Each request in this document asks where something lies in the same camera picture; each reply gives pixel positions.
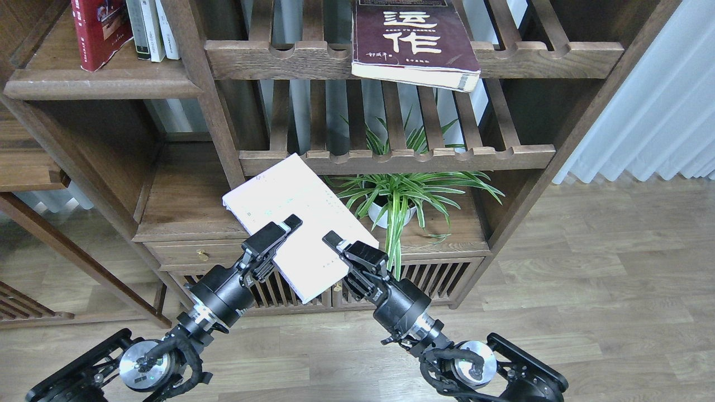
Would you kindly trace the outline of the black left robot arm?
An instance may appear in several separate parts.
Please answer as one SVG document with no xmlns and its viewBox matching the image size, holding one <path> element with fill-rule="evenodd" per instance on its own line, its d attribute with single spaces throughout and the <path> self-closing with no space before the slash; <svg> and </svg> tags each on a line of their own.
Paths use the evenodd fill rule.
<svg viewBox="0 0 715 402">
<path fill-rule="evenodd" d="M 194 307 L 160 340 L 132 339 L 127 328 L 34 386 L 27 401 L 103 401 L 103 387 L 120 377 L 148 401 L 186 394 L 212 378 L 200 354 L 212 332 L 228 333 L 255 302 L 252 286 L 273 272 L 278 248 L 302 225 L 297 216 L 269 222 L 242 244 L 243 255 L 231 267 L 217 265 L 190 288 Z"/>
</svg>

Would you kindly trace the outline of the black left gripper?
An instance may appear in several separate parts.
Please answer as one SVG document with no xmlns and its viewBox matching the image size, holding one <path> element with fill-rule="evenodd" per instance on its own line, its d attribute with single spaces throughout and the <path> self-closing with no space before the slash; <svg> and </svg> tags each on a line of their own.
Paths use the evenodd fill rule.
<svg viewBox="0 0 715 402">
<path fill-rule="evenodd" d="M 252 286 L 273 272 L 278 248 L 302 220 L 291 214 L 281 223 L 269 222 L 242 244 L 243 254 L 228 268 L 216 265 L 190 289 L 194 308 L 189 317 L 204 330 L 227 330 L 255 302 Z"/>
</svg>

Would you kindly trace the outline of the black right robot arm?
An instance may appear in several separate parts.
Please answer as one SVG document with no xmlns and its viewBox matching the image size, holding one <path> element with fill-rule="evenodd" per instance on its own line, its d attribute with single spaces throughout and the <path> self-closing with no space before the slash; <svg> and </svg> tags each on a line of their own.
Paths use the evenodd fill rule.
<svg viewBox="0 0 715 402">
<path fill-rule="evenodd" d="M 486 343 L 455 343 L 444 324 L 427 312 L 429 298 L 411 281 L 396 280 L 387 270 L 388 255 L 335 232 L 323 238 L 347 263 L 345 287 L 375 306 L 373 318 L 396 343 L 420 363 L 426 382 L 440 395 L 459 401 L 562 401 L 569 387 L 562 374 L 496 333 Z"/>
</svg>

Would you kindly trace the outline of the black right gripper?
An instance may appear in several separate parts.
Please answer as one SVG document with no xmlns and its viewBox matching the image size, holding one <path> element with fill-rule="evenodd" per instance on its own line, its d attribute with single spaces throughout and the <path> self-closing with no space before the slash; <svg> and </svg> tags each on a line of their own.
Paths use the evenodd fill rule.
<svg viewBox="0 0 715 402">
<path fill-rule="evenodd" d="M 390 333 L 383 344 L 417 344 L 427 337 L 433 326 L 427 315 L 431 300 L 409 280 L 398 281 L 388 272 L 385 252 L 361 241 L 351 243 L 335 231 L 322 241 L 348 264 L 343 284 L 350 295 L 374 304 L 373 318 Z"/>
</svg>

